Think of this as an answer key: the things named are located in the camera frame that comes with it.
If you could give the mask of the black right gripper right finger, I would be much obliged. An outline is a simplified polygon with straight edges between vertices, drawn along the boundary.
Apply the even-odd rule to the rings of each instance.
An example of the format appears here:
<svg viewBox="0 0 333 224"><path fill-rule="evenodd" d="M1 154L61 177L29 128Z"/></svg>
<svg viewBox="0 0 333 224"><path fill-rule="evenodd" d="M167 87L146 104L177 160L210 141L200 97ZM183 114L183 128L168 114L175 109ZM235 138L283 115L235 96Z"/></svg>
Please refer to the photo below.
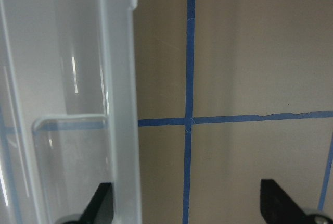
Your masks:
<svg viewBox="0 0 333 224"><path fill-rule="evenodd" d="M261 180L261 215L269 224L312 223L312 217L273 179Z"/></svg>

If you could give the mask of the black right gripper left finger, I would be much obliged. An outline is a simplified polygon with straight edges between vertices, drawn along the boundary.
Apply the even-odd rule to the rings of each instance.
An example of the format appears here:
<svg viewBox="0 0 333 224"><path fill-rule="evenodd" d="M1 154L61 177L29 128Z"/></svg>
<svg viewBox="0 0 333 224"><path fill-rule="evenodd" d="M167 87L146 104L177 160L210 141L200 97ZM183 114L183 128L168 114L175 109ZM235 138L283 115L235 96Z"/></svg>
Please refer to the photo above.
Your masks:
<svg viewBox="0 0 333 224"><path fill-rule="evenodd" d="M101 183L88 206L79 218L79 223L112 223L114 218L113 186Z"/></svg>

